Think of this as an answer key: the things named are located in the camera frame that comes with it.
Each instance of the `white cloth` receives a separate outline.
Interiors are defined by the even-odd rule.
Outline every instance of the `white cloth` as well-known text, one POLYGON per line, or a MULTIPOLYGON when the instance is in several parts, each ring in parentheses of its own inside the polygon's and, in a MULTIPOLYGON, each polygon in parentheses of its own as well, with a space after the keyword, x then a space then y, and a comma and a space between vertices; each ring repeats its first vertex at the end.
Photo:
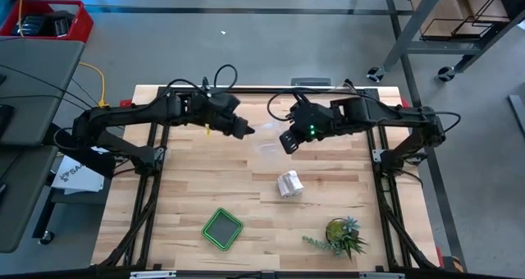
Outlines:
POLYGON ((303 193, 304 186, 301 184, 296 171, 289 171, 277 179, 277 187, 282 198, 290 198, 303 193))

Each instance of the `yellow cable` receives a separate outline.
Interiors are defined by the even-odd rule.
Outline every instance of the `yellow cable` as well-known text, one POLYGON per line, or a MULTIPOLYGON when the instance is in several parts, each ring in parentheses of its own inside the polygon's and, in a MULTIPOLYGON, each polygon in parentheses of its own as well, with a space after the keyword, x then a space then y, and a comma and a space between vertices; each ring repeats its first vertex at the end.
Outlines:
POLYGON ((109 104, 107 104, 105 100, 106 99, 106 77, 104 77, 104 74, 102 73, 102 71, 100 71, 96 66, 90 65, 85 62, 79 62, 79 65, 87 66, 88 68, 95 70, 100 75, 100 78, 102 79, 102 95, 100 96, 100 101, 98 102, 98 106, 99 107, 109 106, 109 104))
POLYGON ((24 36, 24 32, 22 32, 22 0, 18 0, 18 30, 20 31, 20 36, 24 36))

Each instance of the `gray desk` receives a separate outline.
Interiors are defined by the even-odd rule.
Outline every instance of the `gray desk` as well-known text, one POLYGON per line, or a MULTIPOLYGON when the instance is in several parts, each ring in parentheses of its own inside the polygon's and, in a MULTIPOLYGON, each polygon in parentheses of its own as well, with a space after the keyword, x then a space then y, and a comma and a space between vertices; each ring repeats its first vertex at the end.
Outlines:
MULTIPOLYGON (((52 122, 64 96, 59 89, 66 89, 69 85, 83 48, 84 44, 76 41, 0 39, 0 73, 7 76, 6 81, 0 85, 0 97, 40 94, 57 96, 0 98, 0 103, 12 105, 16 109, 6 133, 0 139, 0 176, 6 172, 0 181, 7 184, 6 196, 0 204, 0 253, 12 252, 20 243, 48 179, 58 149, 41 144, 53 144, 49 137, 58 127, 52 122), (3 66, 38 77, 59 89, 3 66), (7 171, 18 155, 20 157, 15 165, 7 171)), ((68 145, 67 141, 71 141, 71 138, 67 138, 68 135, 64 133, 59 134, 58 139, 66 141, 65 145, 68 145)), ((104 162, 102 156, 91 150, 62 152, 70 154, 92 169, 105 166, 105 175, 112 174, 115 166, 114 160, 104 162)), ((40 226, 35 228, 35 233, 45 230, 52 211, 53 206, 44 205, 37 223, 40 226)))
MULTIPOLYGON (((0 39, 0 65, 40 78, 59 89, 67 89, 84 44, 79 41, 0 39)), ((61 90, 27 75, 0 66, 7 76, 0 85, 0 97, 48 94, 59 98, 61 90)), ((59 98, 0 98, 0 104, 15 107, 15 116, 0 139, 0 144, 37 146, 53 121, 59 98)))
POLYGON ((0 253, 13 252, 18 247, 57 152, 51 146, 2 148, 0 173, 17 160, 2 178, 7 191, 0 204, 0 253))

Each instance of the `clear plastic bag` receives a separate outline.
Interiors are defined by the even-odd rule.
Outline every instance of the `clear plastic bag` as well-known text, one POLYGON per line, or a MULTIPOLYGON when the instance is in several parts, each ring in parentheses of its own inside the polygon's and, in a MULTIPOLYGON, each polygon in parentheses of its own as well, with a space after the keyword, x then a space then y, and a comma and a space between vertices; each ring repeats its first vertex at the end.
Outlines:
POLYGON ((287 122, 272 120, 260 126, 253 126, 255 133, 249 136, 253 143, 253 149, 257 154, 276 155, 284 154, 279 136, 287 130, 287 122))

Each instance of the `caster wheel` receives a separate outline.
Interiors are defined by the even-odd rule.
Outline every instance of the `caster wheel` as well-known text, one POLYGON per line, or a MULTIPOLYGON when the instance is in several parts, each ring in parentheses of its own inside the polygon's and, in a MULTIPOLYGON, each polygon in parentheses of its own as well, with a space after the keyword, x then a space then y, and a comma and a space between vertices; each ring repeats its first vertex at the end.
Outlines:
POLYGON ((379 83, 381 79, 383 79, 383 75, 384 72, 382 69, 378 67, 373 67, 372 69, 368 70, 367 78, 369 80, 379 83))
POLYGON ((48 245, 55 238, 55 234, 51 231, 45 231, 42 239, 39 240, 40 245, 48 245))
POLYGON ((454 71, 453 67, 444 66, 437 72, 436 80, 439 80, 441 82, 449 82, 455 76, 456 72, 454 71))

